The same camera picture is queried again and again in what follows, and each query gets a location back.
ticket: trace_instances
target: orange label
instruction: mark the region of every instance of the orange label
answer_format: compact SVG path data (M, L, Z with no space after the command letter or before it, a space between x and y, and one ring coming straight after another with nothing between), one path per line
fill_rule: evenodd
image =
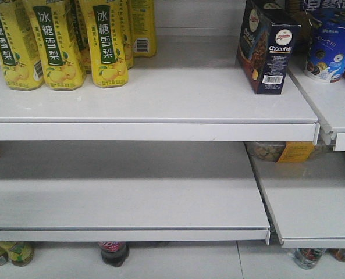
M304 162L314 150L313 142L287 142L278 163Z

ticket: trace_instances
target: white metal shelf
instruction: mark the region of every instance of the white metal shelf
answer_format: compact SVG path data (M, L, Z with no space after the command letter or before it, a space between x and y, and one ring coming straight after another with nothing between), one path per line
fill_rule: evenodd
M312 141L317 116L287 76L282 95L253 93L236 37L159 37L130 81L103 90L10 90L0 70L0 140Z
M40 243L25 267L7 263L0 278L243 279L236 242L131 243L120 268L103 263L96 243Z
M0 142L0 240L269 234L241 142Z
M345 79L331 84L312 80L303 73L304 63L303 55L293 57L289 74L318 115L326 143L334 142L336 151L345 151Z
M345 152L304 163L251 160L283 247L345 248Z
M337 261L329 252L324 254L311 270L298 267L292 250L278 243L266 246L258 241L239 241L238 250L244 279L345 279L345 263Z

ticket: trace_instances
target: barcode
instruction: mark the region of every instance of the barcode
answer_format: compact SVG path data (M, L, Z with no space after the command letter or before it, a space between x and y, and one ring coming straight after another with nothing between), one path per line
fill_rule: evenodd
M43 76L42 61L39 60L37 63L34 64L34 70L38 76L38 79L40 79Z
M135 42L135 52L149 52L149 39L138 38Z
M275 76L264 76L263 82L265 84L281 84L283 76L275 77Z

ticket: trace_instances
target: blue container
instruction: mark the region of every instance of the blue container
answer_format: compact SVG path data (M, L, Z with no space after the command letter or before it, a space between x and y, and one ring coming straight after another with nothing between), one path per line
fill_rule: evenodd
M312 15L305 73L314 80L333 83L345 71L345 9L318 9Z

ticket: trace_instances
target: yellow bottle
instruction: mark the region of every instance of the yellow bottle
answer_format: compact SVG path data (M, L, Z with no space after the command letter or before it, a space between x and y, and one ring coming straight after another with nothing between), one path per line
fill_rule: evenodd
M0 247L5 249L15 266L25 266L34 257L34 248L29 242L0 241Z
M72 19L74 25L75 36L77 38L81 60L87 74L91 73L91 55L90 45L88 44L88 36L86 24L84 23L83 13L81 12L79 0L70 0L72 11Z
M35 32L44 80L55 90L81 87L86 77L69 0L23 0Z
M120 17L120 26L122 28L122 40L123 48L125 50L125 58L127 63L127 68L130 69L133 67L133 51L132 51L132 33L131 25L129 20L129 0L120 0L119 2L119 17Z
M38 47L22 0L0 1L0 65L12 89L32 90L44 82Z
M134 57L157 54L154 0L129 0Z
M80 0L90 42L92 79L101 88L128 82L119 1Z

